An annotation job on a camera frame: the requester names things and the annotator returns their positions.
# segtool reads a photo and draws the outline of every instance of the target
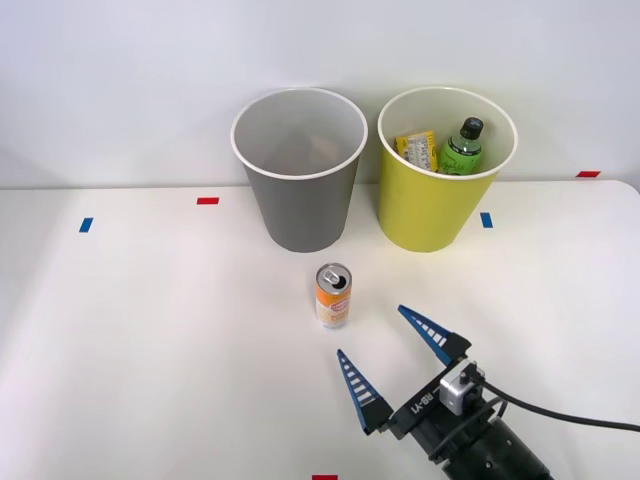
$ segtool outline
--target white rim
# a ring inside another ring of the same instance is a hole
[[[322,172],[312,173],[312,174],[309,174],[309,175],[281,175],[279,173],[269,172],[267,170],[263,170],[262,168],[256,167],[253,163],[251,163],[249,160],[244,158],[244,156],[240,153],[240,150],[238,149],[238,146],[236,145],[236,139],[235,139],[236,127],[238,126],[238,122],[242,118],[242,115],[244,115],[244,113],[247,110],[249,110],[252,106],[254,106],[256,103],[264,100],[265,98],[272,97],[274,95],[278,95],[278,94],[281,94],[281,93],[284,93],[284,92],[292,92],[292,91],[308,91],[308,92],[325,93],[325,94],[334,96],[336,98],[339,98],[343,102],[345,102],[348,105],[350,105],[351,108],[353,108],[358,113],[358,116],[360,117],[360,120],[362,120],[362,127],[363,127],[364,134],[362,136],[362,142],[360,142],[360,146],[358,147],[358,149],[355,151],[355,153],[353,155],[351,155],[347,160],[345,160],[341,164],[336,165],[335,167],[330,168],[329,170],[324,170]],[[262,175],[265,175],[265,176],[271,177],[271,178],[278,178],[280,180],[311,180],[311,179],[314,179],[314,178],[320,178],[320,177],[325,177],[327,175],[331,175],[332,173],[343,169],[344,167],[349,165],[351,162],[353,162],[362,153],[362,150],[364,149],[364,146],[367,143],[368,135],[369,135],[369,127],[367,125],[367,120],[364,118],[364,114],[360,111],[358,106],[355,103],[353,103],[351,100],[349,100],[348,98],[343,97],[342,95],[339,95],[339,94],[337,94],[335,92],[331,92],[329,90],[324,90],[322,88],[309,88],[309,87],[283,88],[281,90],[276,90],[275,92],[269,92],[266,95],[263,95],[263,96],[261,96],[259,98],[256,98],[251,103],[249,103],[246,107],[244,107],[240,111],[240,113],[238,113],[238,115],[236,116],[235,120],[233,121],[233,125],[231,126],[231,147],[233,148],[233,151],[238,156],[238,158],[242,161],[242,163],[244,163],[251,170],[253,170],[255,172],[258,172],[258,173],[260,173]]]
[[[434,173],[434,172],[429,172],[428,170],[423,170],[422,168],[416,167],[415,165],[407,162],[404,158],[398,155],[395,149],[389,145],[389,142],[387,142],[387,139],[382,132],[382,118],[384,117],[384,114],[386,113],[387,108],[389,108],[396,100],[404,97],[405,95],[409,95],[411,93],[419,92],[422,90],[452,90],[455,92],[466,93],[467,95],[471,95],[472,97],[479,98],[480,100],[488,103],[489,105],[494,107],[496,110],[498,110],[502,114],[502,116],[504,116],[507,119],[507,121],[509,122],[509,125],[511,126],[511,131],[513,132],[513,148],[511,149],[511,153],[509,153],[509,156],[507,157],[507,159],[497,167],[494,167],[491,170],[487,170],[486,172],[476,173],[474,175],[458,176],[458,175],[444,175],[442,173]],[[469,90],[464,90],[463,88],[456,88],[456,87],[440,87],[440,86],[419,87],[419,88],[414,88],[413,90],[408,90],[406,92],[403,92],[400,95],[396,95],[395,97],[393,97],[391,100],[387,102],[387,104],[384,106],[384,108],[380,112],[380,116],[378,117],[378,136],[380,137],[380,141],[382,142],[382,145],[384,146],[384,148],[386,148],[387,151],[391,153],[391,155],[393,155],[393,157],[396,160],[403,163],[407,167],[411,168],[412,170],[415,170],[418,173],[426,175],[428,177],[443,178],[445,180],[452,180],[454,182],[455,181],[464,182],[466,180],[474,180],[477,178],[488,177],[489,175],[493,175],[494,173],[499,172],[500,169],[502,169],[507,163],[511,161],[514,153],[518,148],[518,130],[516,129],[515,123],[513,123],[513,120],[511,120],[511,117],[507,112],[505,112],[499,105],[492,102],[488,98],[483,97],[482,95],[478,95],[477,93],[470,92]]]

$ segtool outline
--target gray bin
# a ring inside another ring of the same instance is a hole
[[[366,141],[362,112],[327,90],[278,91],[238,114],[231,144],[278,245],[314,252],[340,238]]]

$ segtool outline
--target gripper jaw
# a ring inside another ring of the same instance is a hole
[[[445,366],[448,367],[459,358],[466,357],[467,349],[471,346],[469,340],[457,333],[450,332],[433,320],[429,320],[404,305],[400,305],[398,311],[416,329]]]
[[[351,399],[356,407],[362,430],[367,435],[375,430],[384,430],[387,421],[393,415],[393,409],[342,350],[338,350],[338,361]]]

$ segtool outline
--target black bottle cap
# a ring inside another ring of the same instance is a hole
[[[482,123],[482,120],[475,117],[469,117],[464,121],[464,125],[460,129],[460,135],[462,135],[467,140],[476,140],[478,137],[480,137],[482,127],[484,127],[484,123]]]

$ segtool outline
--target table surface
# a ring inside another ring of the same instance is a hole
[[[384,236],[376,195],[357,186],[342,238],[295,254],[244,187],[1,191],[0,478],[444,478],[411,437],[362,433],[338,368],[342,348],[395,408],[441,371],[400,303],[515,396],[640,422],[633,188],[497,183],[432,254]],[[329,261],[354,277],[335,331],[314,314]],[[637,478],[637,434],[505,420],[556,479]]]

